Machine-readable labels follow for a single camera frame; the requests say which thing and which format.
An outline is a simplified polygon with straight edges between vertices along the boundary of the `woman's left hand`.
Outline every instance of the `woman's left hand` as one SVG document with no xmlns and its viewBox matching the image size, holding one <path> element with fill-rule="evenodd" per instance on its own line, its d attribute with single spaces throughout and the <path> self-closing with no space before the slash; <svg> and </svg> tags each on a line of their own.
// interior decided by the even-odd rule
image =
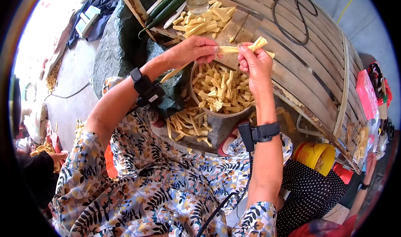
<svg viewBox="0 0 401 237">
<path fill-rule="evenodd" d="M 193 35 L 162 55 L 169 63 L 169 68 L 173 69 L 194 60 L 199 64 L 211 63 L 218 51 L 218 44 L 213 39 Z"/>
</svg>

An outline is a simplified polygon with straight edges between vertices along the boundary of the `black wrist strap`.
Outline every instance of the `black wrist strap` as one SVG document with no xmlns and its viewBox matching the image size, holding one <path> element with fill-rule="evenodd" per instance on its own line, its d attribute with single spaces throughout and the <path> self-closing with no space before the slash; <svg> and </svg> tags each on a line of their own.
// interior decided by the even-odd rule
<svg viewBox="0 0 401 237">
<path fill-rule="evenodd" d="M 147 75 L 142 75 L 138 68 L 130 72 L 133 80 L 133 88 L 138 92 L 139 98 L 136 102 L 137 106 L 144 107 L 147 104 L 157 106 L 164 96 L 164 91 L 160 84 L 153 84 Z"/>
<path fill-rule="evenodd" d="M 370 185 L 365 185 L 364 183 L 361 183 L 360 184 L 360 189 L 362 189 L 362 190 L 366 190 L 366 189 L 368 189 L 370 187 Z"/>
<path fill-rule="evenodd" d="M 251 126 L 249 122 L 238 125 L 239 134 L 241 134 L 245 148 L 248 152 L 253 152 L 257 142 L 267 142 L 280 133 L 278 122 L 272 124 Z"/>
</svg>

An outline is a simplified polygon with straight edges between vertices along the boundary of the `floral blouse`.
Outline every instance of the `floral blouse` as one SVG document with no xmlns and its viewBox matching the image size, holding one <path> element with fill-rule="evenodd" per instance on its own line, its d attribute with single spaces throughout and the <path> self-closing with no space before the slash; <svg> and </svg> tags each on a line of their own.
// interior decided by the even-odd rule
<svg viewBox="0 0 401 237">
<path fill-rule="evenodd" d="M 241 138 L 229 146 L 230 157 L 184 154 L 153 134 L 150 120 L 148 108 L 140 108 L 114 130 L 110 144 L 117 181 L 108 178 L 98 136 L 81 135 L 51 202 L 61 236 L 195 236 L 228 194 L 242 196 L 249 157 Z M 263 201 L 228 227 L 226 215 L 237 204 L 233 196 L 202 236 L 275 236 L 276 209 Z"/>
</svg>

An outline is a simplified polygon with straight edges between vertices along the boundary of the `electrical wire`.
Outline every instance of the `electrical wire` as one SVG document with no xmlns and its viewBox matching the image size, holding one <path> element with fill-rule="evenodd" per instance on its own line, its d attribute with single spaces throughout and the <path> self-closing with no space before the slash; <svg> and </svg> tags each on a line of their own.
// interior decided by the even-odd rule
<svg viewBox="0 0 401 237">
<path fill-rule="evenodd" d="M 296 6 L 297 6 L 297 10 L 298 10 L 298 12 L 299 12 L 299 15 L 301 16 L 301 20 L 302 20 L 303 26 L 305 27 L 305 39 L 304 39 L 303 41 L 301 41 L 301 40 L 299 40 L 297 37 L 295 37 L 293 34 L 291 34 L 291 33 L 289 33 L 288 31 L 286 31 L 286 30 L 278 23 L 278 20 L 277 20 L 277 17 L 276 17 L 275 9 L 276 9 L 276 6 L 277 6 L 277 4 L 278 4 L 279 1 L 280 1 L 280 0 L 275 0 L 274 5 L 273 5 L 273 9 L 272 9 L 274 23 L 277 25 L 277 27 L 278 27 L 278 29 L 280 30 L 280 32 L 283 33 L 284 36 L 287 37 L 287 39 L 289 39 L 291 42 L 293 42 L 293 43 L 295 43 L 295 44 L 298 44 L 298 45 L 301 45 L 301 46 L 306 45 L 306 44 L 308 43 L 308 41 L 309 41 L 308 25 L 307 25 L 306 22 L 305 22 L 305 19 L 304 19 L 304 17 L 303 17 L 303 14 L 302 14 L 302 11 L 301 11 L 299 5 L 301 5 L 304 9 L 306 9 L 306 10 L 308 11 L 308 13 L 310 13 L 310 14 L 312 14 L 313 16 L 317 17 L 317 16 L 318 16 L 318 11 L 317 11 L 315 5 L 313 4 L 313 2 L 312 2 L 311 0 L 308 0 L 309 3 L 312 5 L 314 11 L 315 11 L 314 13 L 312 13 L 312 12 L 311 12 L 308 8 L 306 8 L 301 2 L 299 2 L 299 0 L 294 0 L 294 1 L 296 2 Z"/>
<path fill-rule="evenodd" d="M 89 82 L 88 82 L 86 85 L 84 85 L 83 88 L 79 89 L 77 92 L 75 92 L 75 93 L 73 93 L 73 94 L 71 94 L 71 95 L 69 95 L 69 96 L 67 96 L 67 97 L 58 96 L 57 94 L 49 94 L 49 95 L 46 96 L 46 98 L 44 98 L 43 102 L 44 102 L 49 96 L 55 96 L 55 97 L 62 98 L 62 99 L 68 99 L 68 98 L 73 97 L 74 95 L 78 94 L 80 91 L 82 91 L 82 90 L 83 90 L 85 87 L 87 87 L 88 85 L 89 85 Z"/>
<path fill-rule="evenodd" d="M 244 198 L 247 190 L 248 190 L 248 186 L 249 186 L 249 181 L 251 180 L 251 175 L 252 175 L 252 165 L 253 165 L 253 160 L 252 160 L 252 155 L 250 152 L 248 152 L 249 154 L 249 177 L 248 177 L 248 182 L 247 185 L 245 186 L 244 192 L 241 195 L 241 198 L 239 198 L 238 193 L 231 193 L 229 194 L 224 200 L 223 202 L 213 211 L 213 213 L 209 216 L 209 218 L 206 220 L 206 222 L 202 225 L 201 229 L 198 231 L 198 234 L 196 235 L 196 237 L 200 237 L 203 233 L 203 231 L 206 229 L 206 227 L 208 226 L 208 224 L 213 220 L 214 216 L 223 208 L 223 206 L 227 203 L 227 201 L 234 195 L 237 198 L 237 205 L 233 208 L 237 209 L 237 217 L 238 217 L 238 205 L 239 203 L 242 201 L 242 199 Z"/>
<path fill-rule="evenodd" d="M 362 29 L 360 29 L 354 36 L 352 36 L 352 38 L 350 39 L 350 41 L 355 37 L 355 36 L 357 36 L 358 35 L 358 33 L 360 33 L 363 29 L 365 29 L 368 25 L 370 25 L 375 19 L 376 19 L 376 17 L 377 17 L 377 14 L 374 16 L 374 18 L 372 19 L 372 21 L 371 22 L 369 22 L 368 24 L 366 24 Z"/>
<path fill-rule="evenodd" d="M 340 22 L 341 17 L 343 16 L 345 10 L 348 8 L 348 6 L 351 4 L 351 2 L 352 2 L 352 0 L 350 0 L 350 1 L 348 2 L 348 4 L 344 7 L 343 11 L 342 11 L 341 14 L 340 14 L 340 17 L 338 17 L 337 24 L 338 24 L 338 22 Z"/>
</svg>

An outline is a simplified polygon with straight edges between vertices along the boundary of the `black pants with white dots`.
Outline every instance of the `black pants with white dots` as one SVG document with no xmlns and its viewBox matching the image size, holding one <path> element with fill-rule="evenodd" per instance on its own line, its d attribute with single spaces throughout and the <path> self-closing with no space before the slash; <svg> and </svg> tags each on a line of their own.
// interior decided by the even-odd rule
<svg viewBox="0 0 401 237">
<path fill-rule="evenodd" d="M 287 237 L 303 224 L 322 218 L 346 192 L 344 182 L 333 170 L 324 177 L 294 160 L 288 160 L 283 168 L 282 188 L 291 192 L 277 214 L 278 237 Z"/>
</svg>

